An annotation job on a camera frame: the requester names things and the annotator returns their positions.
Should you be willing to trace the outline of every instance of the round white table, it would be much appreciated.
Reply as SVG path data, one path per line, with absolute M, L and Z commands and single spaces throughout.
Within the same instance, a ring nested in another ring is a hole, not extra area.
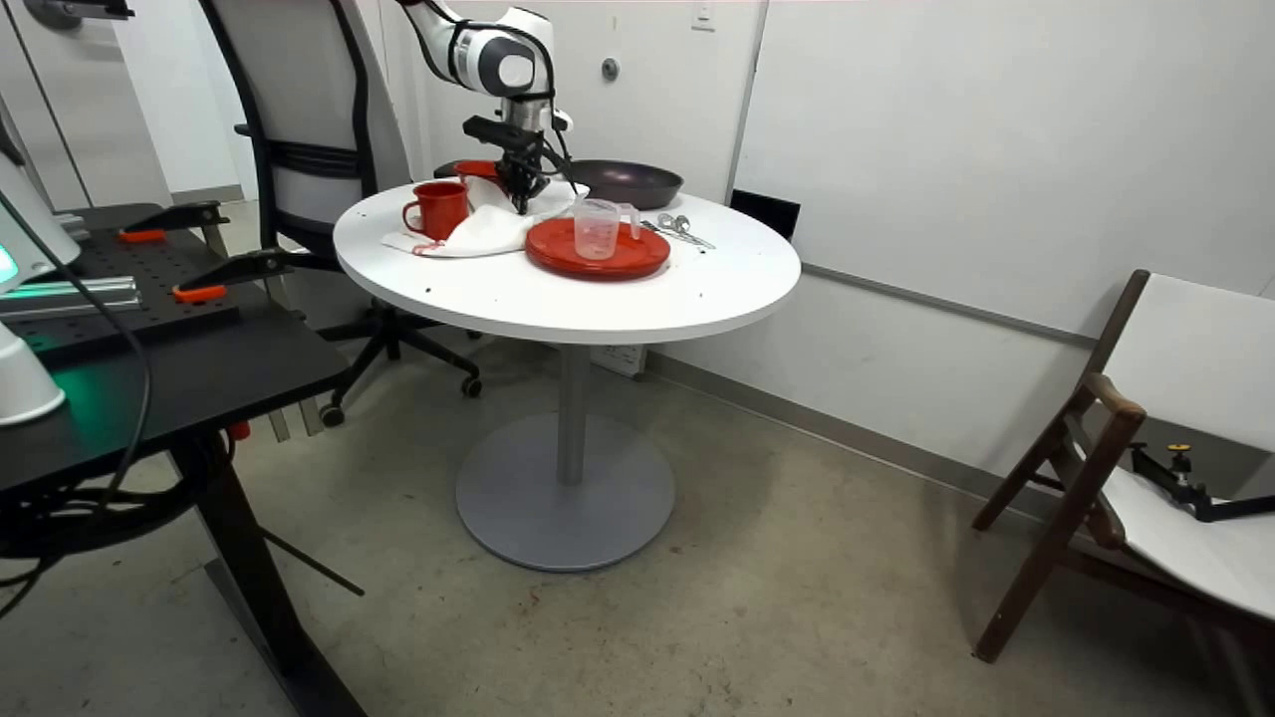
M 775 311 L 799 281 L 787 239 L 722 205 L 677 197 L 711 251 L 667 237 L 667 265 L 634 285 L 586 285 L 523 251 L 415 259 L 399 213 L 409 188 L 353 205 L 335 229 L 342 270 L 373 300 L 463 332 L 561 348 L 557 416 L 495 429 L 458 476 L 458 520 L 495 555 L 532 571 L 600 571 L 661 535 L 674 476 L 637 429 L 588 417 L 588 348 L 725 336 Z

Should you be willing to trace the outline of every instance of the red mug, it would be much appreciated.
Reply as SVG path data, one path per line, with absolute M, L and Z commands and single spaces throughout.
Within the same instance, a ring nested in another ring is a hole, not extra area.
M 403 206 L 403 229 L 435 245 L 446 245 L 466 217 L 470 217 L 466 182 L 418 182 L 415 201 Z

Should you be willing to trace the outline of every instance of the round table base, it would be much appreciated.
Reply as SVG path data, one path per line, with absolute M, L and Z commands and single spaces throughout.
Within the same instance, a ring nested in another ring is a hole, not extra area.
M 665 457 L 613 421 L 588 417 L 576 486 L 557 480 L 552 416 L 490 436 L 458 476 L 458 516 L 499 557 L 532 571 L 600 571 L 661 535 L 674 516 Z

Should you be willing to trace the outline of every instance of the desk leg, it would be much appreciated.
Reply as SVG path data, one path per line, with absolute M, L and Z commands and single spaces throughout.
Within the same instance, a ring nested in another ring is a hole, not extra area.
M 292 609 L 281 579 L 270 561 L 262 531 L 241 497 L 236 466 L 223 457 L 213 429 L 188 436 L 172 445 L 172 462 L 184 481 L 193 486 L 197 520 L 225 561 L 236 589 L 262 638 L 276 674 L 296 696 L 298 712 L 361 717 L 361 707 L 327 667 L 318 647 L 305 638 L 302 620 Z
M 600 571 L 661 535 L 674 476 L 637 436 L 588 417 L 588 350 L 561 348 L 557 416 L 495 429 L 458 476 L 458 516 L 499 557 Z

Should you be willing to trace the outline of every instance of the red plate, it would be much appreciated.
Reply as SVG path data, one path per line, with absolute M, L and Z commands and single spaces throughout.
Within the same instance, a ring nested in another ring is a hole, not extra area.
M 525 230 L 525 254 L 532 266 L 575 281 L 641 281 L 665 266 L 667 245 L 652 229 L 637 229 L 637 237 L 621 230 L 610 259 L 586 259 L 575 251 L 575 221 L 552 217 Z

